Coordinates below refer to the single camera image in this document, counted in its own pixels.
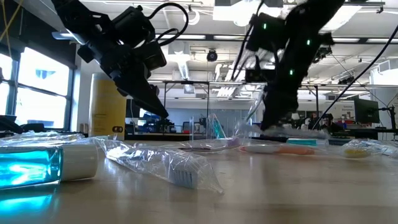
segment cable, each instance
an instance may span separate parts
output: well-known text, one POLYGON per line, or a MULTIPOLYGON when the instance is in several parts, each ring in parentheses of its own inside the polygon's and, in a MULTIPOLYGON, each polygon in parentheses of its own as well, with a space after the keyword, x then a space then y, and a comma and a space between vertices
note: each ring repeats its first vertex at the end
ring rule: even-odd
MULTIPOLYGON (((340 66, 346 71, 346 73, 348 73, 349 76, 352 76, 349 71, 339 62, 339 60, 337 60, 337 58, 331 54, 331 56, 340 64, 340 66)), ((368 90, 365 86, 363 86, 363 88, 368 91, 372 96, 374 96, 378 101, 380 101, 380 103, 382 103, 384 106, 388 107, 383 101, 381 101, 375 94, 371 93, 370 90, 368 90)))
POLYGON ((388 102, 387 107, 390 105, 390 103, 397 97, 398 93, 388 102))
MULTIPOLYGON (((261 6, 262 6, 263 4, 264 4, 264 0, 261 0, 259 6, 257 7, 256 16, 259 15, 260 8, 261 8, 261 6)), ((249 37, 250 31, 251 31, 252 29, 253 29, 253 24, 250 25, 250 27, 249 27, 248 31, 246 32, 246 35, 244 36, 244 39, 243 39, 243 41, 242 41, 241 49, 239 50, 239 54, 238 54, 238 57, 236 58, 236 63, 235 63, 235 65, 234 65, 234 70, 232 71, 232 77, 231 77, 231 79, 232 79, 233 81, 235 81, 234 75, 235 75, 236 69, 238 68, 238 64, 239 64, 239 62, 240 62, 240 60, 241 60, 241 58, 242 58, 244 45, 245 45, 246 41, 248 41, 248 37, 249 37)))
MULTIPOLYGON (((3 0, 3 2, 2 2, 2 17, 4 19, 4 26, 7 26, 6 2, 5 2, 5 0, 3 0)), ((8 45, 8 54, 9 54, 10 58, 12 58, 11 45, 10 45, 10 39, 9 39, 9 35, 8 35, 8 30, 5 30, 5 31, 6 31, 6 39, 7 39, 7 45, 8 45)))
POLYGON ((160 34, 160 35, 156 38, 156 41, 159 41, 164 35, 169 34, 169 33, 173 32, 173 31, 175 31, 175 32, 178 33, 178 29, 176 29, 176 28, 171 28, 171 29, 167 30, 166 32, 164 32, 163 34, 160 34))
POLYGON ((252 28, 253 28, 253 25, 250 25, 248 31, 246 32, 246 35, 244 36, 244 39, 243 39, 243 42, 242 42, 242 45, 241 45, 241 49, 239 50, 238 57, 236 58, 236 62, 234 64, 234 70, 232 71, 232 77, 231 77, 231 79, 233 81, 235 81, 234 75, 235 75, 236 69, 238 68, 239 61, 242 58, 244 45, 245 45, 246 41, 248 41, 248 37, 249 37, 250 31, 251 31, 252 28))
MULTIPOLYGON (((184 7, 182 7, 181 5, 179 5, 179 4, 177 4, 177 3, 174 3, 174 2, 167 2, 167 3, 161 4, 159 7, 157 7, 157 8, 152 12, 151 15, 147 16, 147 18, 148 18, 148 19, 152 19, 161 9, 163 9, 164 7, 167 7, 167 6, 174 6, 174 7, 177 7, 177 8, 179 8, 179 9, 181 9, 181 11, 184 13, 184 16, 185 16, 185 18, 186 18, 187 20, 185 21, 184 27, 182 28, 181 31, 177 31, 177 33, 175 34, 175 36, 173 36, 173 37, 171 37, 171 38, 169 38, 169 39, 167 39, 167 40, 165 40, 165 41, 159 43, 160 46, 165 46, 165 45, 167 45, 167 44, 169 44, 169 43, 175 41, 181 34, 183 34, 183 33, 185 32, 185 30, 186 30, 187 27, 188 27, 188 23, 189 23, 189 17, 188 17, 187 11, 184 9, 184 7)), ((161 34, 160 36, 163 36, 163 35, 165 35, 165 34, 168 34, 168 33, 170 33, 170 32, 173 32, 173 31, 175 31, 175 30, 176 30, 176 28, 169 29, 169 30, 167 30, 166 32, 164 32, 163 34, 161 34)))
POLYGON ((379 54, 376 56, 376 58, 374 58, 374 60, 350 83, 347 85, 347 87, 336 97, 336 99, 331 103, 331 105, 323 112, 322 116, 320 116, 317 120, 317 122, 315 123, 314 127, 319 124, 319 122, 321 121, 321 118, 327 114, 327 112, 330 110, 330 108, 338 101, 338 99, 341 98, 341 96, 343 96, 343 94, 351 87, 351 85, 353 85, 359 78, 361 78, 361 76, 363 74, 365 74, 365 72, 367 70, 369 70, 369 68, 371 68, 373 66, 374 63, 377 62, 377 60, 379 60, 379 57, 384 53, 384 51, 387 49, 387 47, 390 45, 391 41, 393 40, 393 38, 396 36, 398 32, 398 25, 397 27, 394 29, 394 31, 392 32, 390 38, 388 39, 387 43, 385 44, 385 46, 381 49, 381 51, 379 52, 379 54))
MULTIPOLYGON (((339 60, 337 60, 337 58, 332 54, 331 55, 339 64, 340 64, 340 66, 344 69, 344 70, 346 70, 346 72, 348 73, 348 75, 350 75, 351 76, 351 74, 349 74, 349 71, 347 71, 347 69, 339 62, 339 60)), ((390 103, 391 103, 391 101, 395 98, 395 97, 393 97, 393 99, 388 103, 388 104, 385 104, 383 101, 381 101, 375 94, 373 94, 373 93, 371 93, 365 86, 363 86, 363 88, 366 90, 366 91, 368 91, 373 97, 375 97, 375 99, 377 99, 378 101, 380 101, 380 103, 382 103, 386 108, 388 108, 388 106, 390 105, 390 103)), ((391 118, 391 114, 390 114, 390 111, 386 111, 387 112, 387 114, 388 114, 388 116, 390 116, 390 118, 391 118)))
POLYGON ((21 1, 19 2, 17 9, 16 9, 15 12, 13 13, 13 15, 11 16, 10 22, 7 24, 5 30, 4 30, 4 31, 2 32, 2 34, 0 35, 0 42, 2 41, 2 38, 4 37, 4 35, 6 34, 6 32, 8 32, 8 29, 10 28, 12 22, 14 21, 15 17, 17 16, 18 11, 19 11, 19 9, 21 8, 23 2, 24 2, 24 0, 21 0, 21 1))

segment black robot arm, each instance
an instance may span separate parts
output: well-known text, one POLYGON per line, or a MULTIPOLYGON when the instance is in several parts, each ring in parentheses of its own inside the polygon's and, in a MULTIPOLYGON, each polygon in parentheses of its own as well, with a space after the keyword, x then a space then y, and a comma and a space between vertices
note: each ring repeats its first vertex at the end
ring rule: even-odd
MULTIPOLYGON (((65 28, 81 44, 78 55, 85 62, 96 60, 113 79, 120 94, 131 95, 137 106, 164 118, 169 115, 147 79, 151 70, 167 63, 160 46, 175 40, 188 23, 181 32, 173 29, 177 30, 175 37, 158 43, 149 20, 153 14, 146 17, 140 6, 130 6, 111 20, 106 14, 90 11, 79 0, 52 2, 65 28)), ((172 2, 161 5, 154 13, 165 6, 178 7, 188 18, 186 10, 172 2)))
POLYGON ((333 45, 330 33, 319 34, 321 28, 336 14, 345 0, 308 0, 292 9, 286 19, 253 15, 253 30, 246 48, 259 48, 273 52, 275 70, 250 71, 252 76, 267 74, 273 77, 267 84, 264 98, 264 112, 261 129, 275 125, 289 111, 295 111, 299 104, 297 90, 308 75, 318 49, 322 44, 333 45), (276 52, 284 49, 279 60, 276 52))

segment orange object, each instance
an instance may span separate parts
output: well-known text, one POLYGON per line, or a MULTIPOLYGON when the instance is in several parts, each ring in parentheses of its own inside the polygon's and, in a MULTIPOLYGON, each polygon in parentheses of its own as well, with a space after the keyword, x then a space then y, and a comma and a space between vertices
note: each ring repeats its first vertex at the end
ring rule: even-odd
POLYGON ((279 149, 274 153, 296 154, 296 155, 314 155, 315 150, 313 150, 309 147, 303 147, 303 146, 280 146, 279 149))

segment table surface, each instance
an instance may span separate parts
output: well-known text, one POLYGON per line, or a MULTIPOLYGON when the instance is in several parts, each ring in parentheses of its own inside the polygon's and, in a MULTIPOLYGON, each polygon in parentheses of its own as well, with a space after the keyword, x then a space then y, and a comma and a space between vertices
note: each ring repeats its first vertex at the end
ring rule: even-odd
POLYGON ((94 179, 3 191, 0 223, 398 223, 398 161, 387 156, 206 157, 222 195, 137 174, 100 153, 94 179))

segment computer monitor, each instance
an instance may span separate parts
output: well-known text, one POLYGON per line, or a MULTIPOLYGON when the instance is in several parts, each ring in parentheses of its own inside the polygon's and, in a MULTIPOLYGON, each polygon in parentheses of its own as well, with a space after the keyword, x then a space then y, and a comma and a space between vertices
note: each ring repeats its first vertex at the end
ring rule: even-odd
POLYGON ((359 123, 380 123, 379 103, 371 100, 354 100, 355 121, 359 123))
POLYGON ((133 100, 127 100, 126 104, 126 118, 139 118, 140 107, 137 106, 133 100))

